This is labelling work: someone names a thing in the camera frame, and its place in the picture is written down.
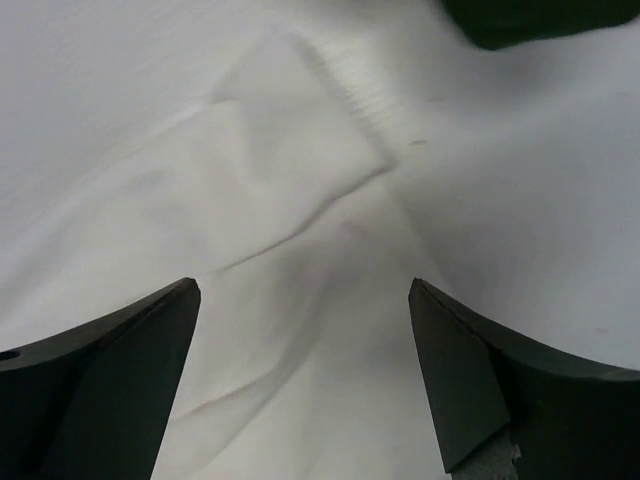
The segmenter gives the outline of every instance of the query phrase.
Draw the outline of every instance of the white fabric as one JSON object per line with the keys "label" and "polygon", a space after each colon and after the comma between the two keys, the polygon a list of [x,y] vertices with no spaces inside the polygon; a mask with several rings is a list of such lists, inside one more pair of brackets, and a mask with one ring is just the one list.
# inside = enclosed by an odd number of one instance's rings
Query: white fabric
{"label": "white fabric", "polygon": [[0,22],[0,350],[203,290],[154,478],[446,478],[414,276],[640,367],[637,25],[487,53],[418,0]]}

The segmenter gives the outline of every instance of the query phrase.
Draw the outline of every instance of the white sheet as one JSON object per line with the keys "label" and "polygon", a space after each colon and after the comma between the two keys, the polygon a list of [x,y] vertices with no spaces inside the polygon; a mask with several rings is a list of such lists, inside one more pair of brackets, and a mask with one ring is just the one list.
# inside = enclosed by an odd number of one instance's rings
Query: white sheet
{"label": "white sheet", "polygon": [[490,54],[417,0],[0,8],[0,349],[196,276],[155,478],[444,478],[415,275],[640,367],[636,25]]}

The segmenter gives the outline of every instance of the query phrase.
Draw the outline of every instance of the dark spot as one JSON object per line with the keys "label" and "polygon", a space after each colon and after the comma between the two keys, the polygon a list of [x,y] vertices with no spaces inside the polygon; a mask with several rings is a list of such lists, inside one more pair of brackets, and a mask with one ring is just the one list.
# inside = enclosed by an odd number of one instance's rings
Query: dark spot
{"label": "dark spot", "polygon": [[0,352],[0,362],[4,362],[5,360],[11,360],[13,358],[18,358],[20,356],[20,352],[17,350],[7,350],[6,352]]}

